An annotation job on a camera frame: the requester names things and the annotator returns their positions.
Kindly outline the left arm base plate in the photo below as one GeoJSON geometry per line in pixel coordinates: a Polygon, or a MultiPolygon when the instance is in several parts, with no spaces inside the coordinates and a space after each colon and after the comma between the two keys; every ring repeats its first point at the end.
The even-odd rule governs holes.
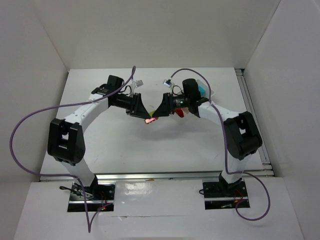
{"type": "MultiPolygon", "coordinates": [[[[60,186],[59,189],[69,192],[68,213],[85,212],[84,195],[78,185],[74,183],[71,187],[60,186]]],[[[113,212],[115,191],[115,184],[102,184],[94,194],[86,192],[88,212],[96,212],[99,208],[102,212],[113,212]]]]}

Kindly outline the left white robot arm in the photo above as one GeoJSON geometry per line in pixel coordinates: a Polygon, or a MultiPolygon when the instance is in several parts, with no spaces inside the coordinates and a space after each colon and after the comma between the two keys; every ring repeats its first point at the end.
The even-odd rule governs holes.
{"type": "Polygon", "coordinates": [[[111,106],[124,109],[126,114],[132,117],[150,118],[141,94],[134,91],[122,93],[123,84],[122,78],[110,75],[105,84],[91,92],[87,104],[63,119],[53,119],[49,126],[48,154],[74,176],[76,189],[84,189],[86,194],[91,196],[102,192],[103,187],[84,159],[84,132],[89,125],[111,106]]]}

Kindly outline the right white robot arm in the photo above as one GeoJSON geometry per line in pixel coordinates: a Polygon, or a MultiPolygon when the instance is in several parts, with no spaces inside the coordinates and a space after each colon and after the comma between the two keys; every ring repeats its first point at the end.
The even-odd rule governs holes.
{"type": "Polygon", "coordinates": [[[240,184],[248,160],[263,143],[253,115],[248,111],[239,113],[228,110],[201,96],[198,82],[193,78],[183,80],[182,86],[183,91],[179,95],[164,93],[161,104],[152,116],[167,117],[173,115],[176,109],[187,108],[196,117],[220,125],[225,157],[218,185],[222,192],[231,191],[240,184]]]}

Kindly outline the long red lego brick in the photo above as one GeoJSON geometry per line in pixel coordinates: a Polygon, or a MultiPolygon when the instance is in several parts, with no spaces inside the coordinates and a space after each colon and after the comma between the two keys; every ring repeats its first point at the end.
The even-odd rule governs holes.
{"type": "Polygon", "coordinates": [[[181,109],[181,108],[176,108],[175,109],[175,113],[180,117],[180,118],[183,118],[185,115],[184,115],[184,111],[181,109]]]}

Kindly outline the curved teal lego brick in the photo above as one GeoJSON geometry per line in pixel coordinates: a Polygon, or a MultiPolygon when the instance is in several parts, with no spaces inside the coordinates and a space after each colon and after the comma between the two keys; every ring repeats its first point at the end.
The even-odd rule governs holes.
{"type": "Polygon", "coordinates": [[[207,86],[198,86],[198,90],[200,92],[201,97],[207,98],[208,97],[208,87],[207,86]]]}

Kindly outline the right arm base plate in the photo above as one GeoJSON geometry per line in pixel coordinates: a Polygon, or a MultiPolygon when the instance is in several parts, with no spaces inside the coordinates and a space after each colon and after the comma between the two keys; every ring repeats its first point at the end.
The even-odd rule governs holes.
{"type": "Polygon", "coordinates": [[[204,197],[206,210],[250,208],[246,183],[242,180],[235,188],[223,191],[219,182],[203,182],[198,191],[204,197]]]}

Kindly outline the red curved lego plate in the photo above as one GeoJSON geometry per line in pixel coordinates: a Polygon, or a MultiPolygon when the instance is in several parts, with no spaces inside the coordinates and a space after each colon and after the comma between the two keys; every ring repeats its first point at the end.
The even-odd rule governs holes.
{"type": "Polygon", "coordinates": [[[146,124],[150,124],[150,123],[152,123],[152,122],[155,122],[155,121],[158,120],[158,119],[159,119],[158,117],[151,117],[151,118],[149,118],[149,119],[145,119],[144,122],[145,122],[146,124]]]}

